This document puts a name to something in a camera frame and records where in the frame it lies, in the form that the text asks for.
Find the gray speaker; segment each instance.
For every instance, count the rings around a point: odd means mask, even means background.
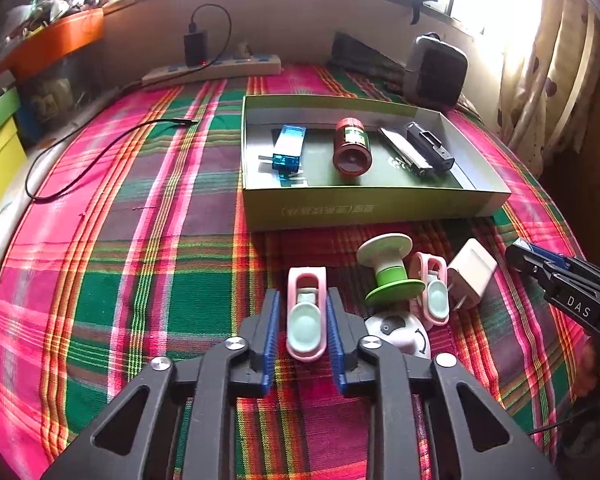
[[[415,105],[447,112],[458,102],[467,68],[459,48],[435,33],[418,36],[405,66],[402,92]]]

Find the black charger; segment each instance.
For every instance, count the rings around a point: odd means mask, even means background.
[[[197,32],[197,25],[189,23],[189,33],[184,35],[184,59],[187,66],[199,66],[206,62],[206,30]]]

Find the pink plastic holder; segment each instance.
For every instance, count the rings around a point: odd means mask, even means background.
[[[414,279],[420,279],[427,284],[422,295],[416,298],[417,308],[413,313],[420,319],[425,330],[430,330],[434,325],[443,326],[449,321],[448,311],[443,318],[434,316],[429,309],[429,274],[436,273],[437,280],[446,286],[446,261],[440,256],[434,256],[427,253],[413,253],[411,264],[409,266],[409,276]]]
[[[312,295],[315,301],[307,299]],[[286,286],[286,350],[294,359],[312,362],[324,354],[327,348],[326,301],[325,267],[289,269]]]

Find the bed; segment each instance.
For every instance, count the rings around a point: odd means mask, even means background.
[[[326,266],[346,309],[367,314],[360,283],[368,269],[355,252],[385,232],[408,234],[414,250],[447,260],[477,238],[496,258],[494,279],[479,308],[430,332],[433,353],[458,356],[524,430],[556,422],[571,402],[584,334],[544,302],[537,284],[509,272],[504,249],[522,236],[580,251],[515,156],[475,118],[453,111],[448,118],[512,192],[493,218],[251,234],[239,192],[240,113],[244,95],[265,93],[402,101],[368,78],[299,65],[279,76],[138,91],[101,113],[46,178],[40,194],[60,189],[141,121],[200,120],[188,130],[136,130],[73,192],[27,209],[0,272],[0,452],[21,478],[37,480],[149,358],[190,358],[234,334],[268,287],[284,289],[291,266]],[[281,343],[272,392],[238,404],[237,475],[364,478],[367,423],[363,401],[337,394],[326,357],[296,362]],[[555,459],[555,431],[533,439]]]

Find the curtain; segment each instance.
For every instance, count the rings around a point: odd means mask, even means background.
[[[600,73],[600,24],[589,4],[541,1],[535,38],[505,48],[498,102],[499,137],[536,176],[557,151],[579,151]]]

